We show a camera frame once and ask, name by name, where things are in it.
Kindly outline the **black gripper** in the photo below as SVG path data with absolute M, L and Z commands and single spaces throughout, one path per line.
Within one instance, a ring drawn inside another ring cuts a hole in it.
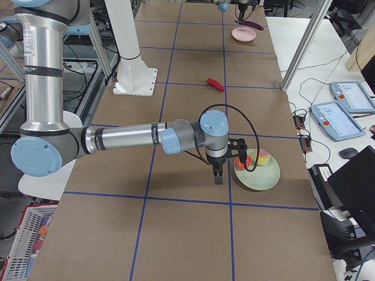
M 238 0 L 237 6 L 240 12 L 245 12 L 249 6 L 249 0 Z
M 207 156 L 207 161 L 212 165 L 214 183 L 216 185 L 223 184 L 223 165 L 226 163 L 225 157 L 211 157 Z

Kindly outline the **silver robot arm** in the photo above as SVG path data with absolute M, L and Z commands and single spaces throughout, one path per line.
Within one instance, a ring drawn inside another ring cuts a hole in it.
M 84 155 L 131 146 L 162 145 L 167 154 L 203 147 L 222 184 L 228 157 L 226 115 L 205 110 L 196 122 L 117 128 L 71 128 L 63 120 L 63 40 L 66 32 L 89 34 L 88 1 L 15 1 L 15 17 L 23 27 L 27 119 L 13 144 L 15 166 L 30 176 L 48 176 Z
M 221 12 L 227 12 L 230 5 L 240 5 L 248 7 L 250 1 L 247 0 L 206 0 L 207 3 L 215 4 L 218 7 L 218 10 Z

